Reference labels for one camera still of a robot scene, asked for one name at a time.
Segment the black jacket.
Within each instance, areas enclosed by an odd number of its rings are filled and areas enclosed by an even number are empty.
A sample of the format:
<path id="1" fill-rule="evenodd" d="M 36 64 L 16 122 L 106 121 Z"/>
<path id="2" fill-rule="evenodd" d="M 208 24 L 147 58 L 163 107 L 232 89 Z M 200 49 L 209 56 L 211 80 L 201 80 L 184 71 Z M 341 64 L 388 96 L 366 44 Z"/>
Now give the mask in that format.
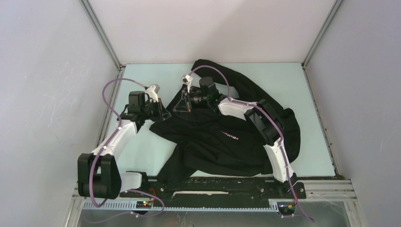
<path id="1" fill-rule="evenodd" d="M 301 131 L 295 113 L 283 108 L 260 86 L 245 75 L 215 62 L 199 59 L 192 70 L 211 77 L 219 84 L 233 86 L 242 101 L 266 100 L 284 123 L 284 147 L 290 162 L 300 153 Z M 189 113 L 174 112 L 181 99 L 178 92 L 167 110 L 171 117 L 151 125 L 156 135 L 176 144 L 170 158 L 157 174 L 167 187 L 178 186 L 196 171 L 212 175 L 252 177 L 273 172 L 268 155 L 250 125 L 232 116 L 223 116 L 209 108 Z"/>

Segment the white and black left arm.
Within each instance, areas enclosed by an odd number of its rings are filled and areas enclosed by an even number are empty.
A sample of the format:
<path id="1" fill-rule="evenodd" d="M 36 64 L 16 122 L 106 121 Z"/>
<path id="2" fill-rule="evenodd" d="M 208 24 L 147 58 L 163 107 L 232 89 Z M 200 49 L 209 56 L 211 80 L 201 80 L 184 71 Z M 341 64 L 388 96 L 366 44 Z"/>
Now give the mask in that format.
<path id="1" fill-rule="evenodd" d="M 113 132 L 90 153 L 78 158 L 78 193 L 82 197 L 115 199 L 122 190 L 117 159 L 145 121 L 161 122 L 171 115 L 156 91 L 132 91 L 117 115 Z"/>

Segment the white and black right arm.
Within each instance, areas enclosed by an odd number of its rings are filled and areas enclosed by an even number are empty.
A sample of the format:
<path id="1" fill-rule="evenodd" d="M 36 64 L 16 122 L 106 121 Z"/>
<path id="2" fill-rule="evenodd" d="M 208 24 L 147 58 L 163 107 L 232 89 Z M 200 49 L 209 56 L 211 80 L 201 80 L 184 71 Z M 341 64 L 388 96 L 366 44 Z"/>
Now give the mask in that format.
<path id="1" fill-rule="evenodd" d="M 191 113 L 196 109 L 209 109 L 216 114 L 232 116 L 246 121 L 261 140 L 273 170 L 273 177 L 278 181 L 275 192 L 286 198 L 294 191 L 291 178 L 294 171 L 289 163 L 284 146 L 284 123 L 264 99 L 259 102 L 246 102 L 220 93 L 211 77 L 202 78 L 199 87 L 192 86 L 193 78 L 181 77 L 184 87 L 181 99 L 174 106 L 176 113 Z"/>

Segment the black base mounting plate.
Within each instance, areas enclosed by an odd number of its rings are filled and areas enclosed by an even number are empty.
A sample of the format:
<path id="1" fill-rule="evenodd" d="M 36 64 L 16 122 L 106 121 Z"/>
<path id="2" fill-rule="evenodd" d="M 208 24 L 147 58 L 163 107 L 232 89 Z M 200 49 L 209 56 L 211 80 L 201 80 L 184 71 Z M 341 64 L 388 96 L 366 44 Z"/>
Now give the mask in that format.
<path id="1" fill-rule="evenodd" d="M 191 177 L 168 186 L 156 179 L 143 181 L 139 190 L 160 198 L 154 208 L 166 209 L 269 209 L 273 201 L 294 203 L 306 198 L 304 184 L 297 181 L 293 191 L 272 177 Z"/>

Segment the aluminium frame rail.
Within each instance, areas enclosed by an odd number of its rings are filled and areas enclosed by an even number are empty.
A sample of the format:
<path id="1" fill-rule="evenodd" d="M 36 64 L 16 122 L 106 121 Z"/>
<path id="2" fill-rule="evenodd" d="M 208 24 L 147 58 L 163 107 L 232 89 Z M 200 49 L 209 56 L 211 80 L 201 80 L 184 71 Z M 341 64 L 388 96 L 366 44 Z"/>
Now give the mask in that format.
<path id="1" fill-rule="evenodd" d="M 102 204 L 102 210 L 145 215 L 168 211 L 274 212 L 290 217 L 290 210 L 305 213 L 306 202 L 341 202 L 353 227 L 364 227 L 356 193 L 350 180 L 335 177 L 300 177 L 291 187 L 272 177 L 191 177 L 177 187 L 155 178 L 145 192 L 122 192 Z"/>

